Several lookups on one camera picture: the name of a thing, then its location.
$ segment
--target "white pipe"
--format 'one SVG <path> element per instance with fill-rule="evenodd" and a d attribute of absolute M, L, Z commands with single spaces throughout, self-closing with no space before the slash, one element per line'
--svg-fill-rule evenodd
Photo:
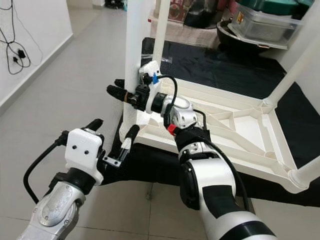
<path fill-rule="evenodd" d="M 291 85 L 295 82 L 297 77 L 306 68 L 307 64 L 312 59 L 312 56 L 317 53 L 320 49 L 320 34 L 317 38 L 307 47 L 303 52 L 302 56 L 296 61 L 293 67 L 281 80 L 281 82 L 276 86 L 272 93 L 263 100 L 263 103 L 269 107 L 277 107 L 277 103 L 283 97 L 283 95 L 288 91 Z"/>
<path fill-rule="evenodd" d="M 159 68 L 161 66 L 162 52 L 164 50 L 169 10 L 170 0 L 161 0 L 152 57 L 152 61 L 158 62 Z"/>
<path fill-rule="evenodd" d="M 145 1 L 129 0 L 127 2 L 124 88 L 131 93 L 135 92 L 139 84 Z M 136 122 L 137 110 L 130 104 L 124 103 L 123 123 L 119 130 L 121 141 Z"/>
<path fill-rule="evenodd" d="M 320 156 L 298 170 L 291 170 L 289 172 L 289 177 L 298 187 L 307 189 L 313 180 L 320 177 Z"/>

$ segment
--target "white wall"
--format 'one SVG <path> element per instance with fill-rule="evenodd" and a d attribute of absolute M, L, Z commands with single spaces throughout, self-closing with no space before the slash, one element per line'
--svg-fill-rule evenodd
<path fill-rule="evenodd" d="M 22 24 L 18 21 L 16 13 L 13 13 L 16 41 L 21 43 L 34 65 L 42 64 L 56 49 L 63 44 L 70 36 L 72 29 L 66 0 L 13 0 L 18 18 L 25 28 L 33 36 L 43 52 L 41 62 L 41 52 L 33 42 Z M 10 6 L 10 0 L 1 0 L 0 7 Z M 0 26 L 9 29 L 10 17 L 7 11 L 0 12 Z M 9 64 L 15 66 L 16 63 L 10 59 Z M 38 68 L 31 65 L 24 68 L 17 75 L 10 75 L 8 72 L 6 59 L 6 44 L 0 43 L 0 105 L 2 101 L 11 94 L 23 81 Z"/>
<path fill-rule="evenodd" d="M 290 41 L 289 50 L 274 50 L 269 57 L 275 58 L 282 67 L 289 71 L 312 40 L 320 34 L 320 1 L 316 0 L 304 16 L 304 26 Z M 296 82 L 320 114 L 320 49 L 317 49 L 308 67 L 297 78 Z"/>

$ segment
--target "plug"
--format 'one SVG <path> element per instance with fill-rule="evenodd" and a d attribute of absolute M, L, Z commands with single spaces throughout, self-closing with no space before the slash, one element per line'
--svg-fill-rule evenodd
<path fill-rule="evenodd" d="M 18 49 L 18 56 L 19 58 L 24 59 L 26 57 L 26 54 L 23 50 Z"/>

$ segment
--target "white plastic mount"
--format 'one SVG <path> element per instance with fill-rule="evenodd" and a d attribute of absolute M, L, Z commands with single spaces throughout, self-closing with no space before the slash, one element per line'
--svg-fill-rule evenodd
<path fill-rule="evenodd" d="M 151 61 L 148 62 L 146 65 L 144 65 L 141 69 L 140 69 L 140 74 L 148 74 L 150 77 L 152 77 L 153 75 L 156 76 L 160 76 L 160 68 L 159 68 L 159 64 L 157 61 Z M 146 106 L 145 106 L 145 111 L 148 114 L 151 114 L 151 106 L 152 103 L 154 101 L 154 98 L 156 96 L 156 94 L 160 91 L 161 89 L 161 84 L 160 84 L 161 80 L 159 79 L 159 81 L 157 83 L 151 83 L 149 85 L 150 88 L 150 92 L 149 92 L 149 98 L 148 101 L 146 102 Z"/>
<path fill-rule="evenodd" d="M 97 170 L 97 155 L 102 140 L 99 136 L 76 128 L 69 132 L 65 148 L 65 168 L 76 168 L 89 174 L 98 186 L 104 180 Z"/>

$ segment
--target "blue clip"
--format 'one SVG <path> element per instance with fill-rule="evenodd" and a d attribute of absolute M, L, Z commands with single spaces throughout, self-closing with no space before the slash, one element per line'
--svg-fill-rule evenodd
<path fill-rule="evenodd" d="M 156 73 L 153 74 L 152 82 L 153 82 L 153 84 L 157 84 L 159 82 L 159 79 L 158 79 L 158 76 L 156 75 Z"/>

